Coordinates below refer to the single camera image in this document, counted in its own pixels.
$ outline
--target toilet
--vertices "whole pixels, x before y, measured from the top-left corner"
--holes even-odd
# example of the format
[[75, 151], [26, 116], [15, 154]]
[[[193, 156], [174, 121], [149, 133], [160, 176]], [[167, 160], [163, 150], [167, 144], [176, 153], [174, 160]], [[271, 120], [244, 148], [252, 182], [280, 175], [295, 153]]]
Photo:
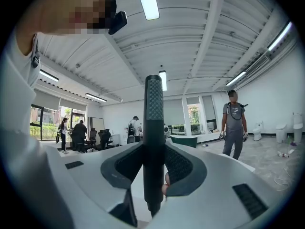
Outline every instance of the toilet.
[[254, 141], [261, 140], [261, 130], [263, 128], [263, 122], [259, 122], [255, 124], [255, 128], [253, 129]]
[[278, 124], [276, 126], [276, 142], [283, 143], [286, 140], [287, 132], [286, 132], [287, 124]]
[[294, 114], [294, 133], [295, 133], [295, 138], [294, 141], [295, 143], [300, 143], [302, 139], [302, 130], [303, 130], [303, 115], [296, 113]]

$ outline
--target white cabinet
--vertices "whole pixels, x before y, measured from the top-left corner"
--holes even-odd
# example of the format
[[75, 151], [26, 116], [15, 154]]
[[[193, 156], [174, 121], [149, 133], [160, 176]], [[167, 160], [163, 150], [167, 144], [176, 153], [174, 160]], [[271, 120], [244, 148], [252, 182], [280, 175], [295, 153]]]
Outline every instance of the white cabinet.
[[111, 140], [112, 140], [112, 143], [110, 145], [112, 145], [112, 146], [120, 145], [120, 134], [112, 134]]

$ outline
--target man in gray overalls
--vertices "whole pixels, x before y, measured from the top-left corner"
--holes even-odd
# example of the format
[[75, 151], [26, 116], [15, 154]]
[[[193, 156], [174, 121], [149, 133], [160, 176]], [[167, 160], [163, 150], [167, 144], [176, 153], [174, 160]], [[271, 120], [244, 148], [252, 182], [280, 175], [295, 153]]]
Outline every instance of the man in gray overalls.
[[243, 148], [243, 142], [248, 138], [247, 122], [244, 117], [244, 106], [237, 102], [236, 91], [229, 91], [230, 102], [224, 105], [221, 137], [225, 137], [223, 154], [230, 156], [235, 145], [234, 159], [238, 159]]

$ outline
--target fluorescent light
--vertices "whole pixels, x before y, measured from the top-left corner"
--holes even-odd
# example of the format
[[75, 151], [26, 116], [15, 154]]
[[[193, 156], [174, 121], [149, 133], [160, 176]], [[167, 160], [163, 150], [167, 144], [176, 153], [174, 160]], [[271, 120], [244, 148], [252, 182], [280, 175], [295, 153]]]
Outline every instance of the fluorescent light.
[[226, 86], [231, 85], [232, 83], [236, 82], [239, 78], [241, 78], [244, 74], [246, 74], [245, 71], [241, 72], [238, 76], [236, 76], [235, 78], [233, 78], [233, 80], [231, 80]]
[[283, 32], [278, 36], [278, 38], [271, 44], [271, 46], [268, 48], [269, 51], [271, 51], [280, 41], [281, 39], [287, 34], [289, 29], [291, 28], [292, 23], [289, 22], [289, 24], [286, 26], [286, 28], [283, 30]]
[[106, 102], [106, 101], [107, 101], [107, 100], [105, 100], [105, 99], [102, 99], [102, 98], [100, 98], [100, 97], [94, 96], [94, 95], [92, 95], [92, 94], [86, 94], [86, 96], [91, 97], [91, 98], [94, 98], [94, 99], [97, 99], [97, 100], [100, 100], [100, 101], [102, 101], [102, 102]]
[[162, 79], [162, 90], [165, 92], [167, 91], [167, 85], [166, 85], [166, 71], [160, 71], [159, 76]]
[[56, 82], [59, 80], [57, 77], [55, 77], [55, 76], [53, 76], [53, 75], [51, 75], [51, 74], [49, 74], [49, 73], [47, 73], [47, 72], [45, 72], [43, 70], [40, 70], [39, 73], [44, 75], [44, 76], [46, 76], [46, 77], [48, 77], [48, 78], [50, 78], [51, 80], [56, 81]]
[[160, 17], [157, 0], [141, 0], [146, 19], [154, 20]]

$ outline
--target air conditioner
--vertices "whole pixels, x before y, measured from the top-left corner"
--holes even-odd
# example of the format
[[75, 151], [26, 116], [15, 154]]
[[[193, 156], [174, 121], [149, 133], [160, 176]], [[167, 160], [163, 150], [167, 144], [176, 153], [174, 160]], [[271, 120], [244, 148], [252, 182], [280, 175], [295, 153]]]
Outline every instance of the air conditioner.
[[265, 64], [270, 61], [270, 58], [265, 54], [256, 60], [247, 70], [246, 70], [246, 77], [249, 78], [256, 72], [258, 72]]

